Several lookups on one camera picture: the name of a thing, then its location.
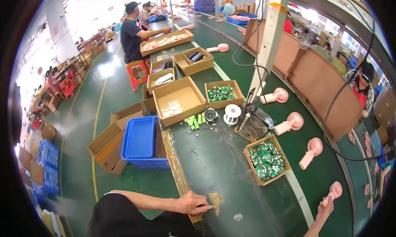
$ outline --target poster on wall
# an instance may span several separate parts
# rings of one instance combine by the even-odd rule
[[[66,22],[66,17],[64,15],[61,15],[59,18],[61,20],[63,32],[66,33],[69,30],[69,27],[67,26],[67,22]]]

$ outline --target sunglasses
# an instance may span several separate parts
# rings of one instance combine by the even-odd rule
[[[370,83],[369,78],[367,76],[365,76],[363,73],[362,73],[362,77],[367,83]]]

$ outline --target wire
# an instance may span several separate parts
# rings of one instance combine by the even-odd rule
[[[369,23],[367,23],[367,21],[364,19],[364,17],[361,15],[361,13],[360,13],[360,12],[358,11],[358,9],[356,8],[356,6],[355,6],[350,0],[347,0],[347,1],[348,1],[348,2],[355,8],[355,10],[359,13],[359,15],[360,15],[360,17],[363,19],[364,23],[367,25],[367,27],[369,28],[369,30],[372,32],[372,35],[371,35],[371,40],[370,40],[370,43],[369,43],[369,46],[368,46],[368,49],[367,49],[367,53],[366,53],[366,55],[364,56],[363,61],[362,61],[362,62],[359,64],[359,66],[355,69],[355,72],[352,74],[352,76],[349,78],[349,80],[348,80],[347,82],[345,82],[345,84],[340,88],[340,90],[339,90],[339,91],[336,93],[336,95],[334,96],[334,99],[333,99],[333,101],[331,102],[331,104],[330,104],[330,106],[329,106],[329,109],[327,110],[326,117],[325,117],[325,119],[324,119],[324,125],[326,125],[326,123],[327,123],[327,120],[328,120],[329,115],[330,115],[330,111],[331,111],[331,109],[333,108],[333,105],[334,105],[335,101],[337,100],[337,98],[339,97],[339,95],[341,94],[341,92],[344,90],[344,88],[352,81],[352,79],[355,77],[356,73],[359,71],[359,69],[360,69],[361,65],[363,64],[363,62],[367,59],[367,56],[369,55],[370,50],[371,50],[371,46],[373,45],[373,42],[374,42],[374,36],[375,36],[374,28],[375,28],[375,25],[373,25],[373,29],[371,29]],[[340,156],[340,157],[346,159],[346,160],[351,160],[351,161],[365,161],[365,160],[374,160],[374,159],[377,159],[377,158],[380,158],[380,157],[385,156],[385,154],[383,154],[383,155],[374,156],[374,157],[369,157],[369,158],[352,159],[352,158],[349,158],[349,157],[347,157],[347,156],[341,154],[338,150],[336,150],[336,149],[333,147],[333,145],[330,144],[330,141],[329,141],[329,139],[327,138],[326,133],[325,133],[324,131],[323,131],[323,137],[324,137],[324,140],[325,140],[325,142],[327,143],[327,145],[329,145],[329,147],[334,151],[334,153],[335,153],[336,155],[338,155],[338,156]]]

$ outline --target black t-shirt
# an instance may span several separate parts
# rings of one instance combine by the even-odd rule
[[[124,195],[104,195],[93,208],[89,237],[199,237],[187,215],[165,211],[153,220],[144,217]]]
[[[132,61],[139,61],[146,59],[140,53],[140,43],[142,38],[136,34],[142,29],[136,25],[136,21],[126,19],[121,26],[121,45],[124,49],[125,63],[130,63]]]

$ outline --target hand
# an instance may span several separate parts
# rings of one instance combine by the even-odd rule
[[[165,28],[162,28],[162,29],[161,29],[161,32],[162,32],[162,33],[169,33],[169,32],[171,32],[171,31],[173,31],[173,28],[171,28],[171,27],[165,27]]]
[[[369,114],[368,114],[367,111],[365,111],[365,110],[362,111],[362,118],[365,119],[368,115],[369,115]]]
[[[327,218],[333,212],[333,210],[334,210],[333,200],[331,200],[331,199],[327,200],[326,207],[323,206],[323,201],[321,201],[318,206],[318,214],[316,215],[316,219],[317,220],[321,220],[321,219],[327,220]]]
[[[189,191],[179,199],[176,199],[175,205],[176,212],[190,215],[205,213],[213,209],[213,206],[209,205],[205,196],[197,195],[193,191]]]

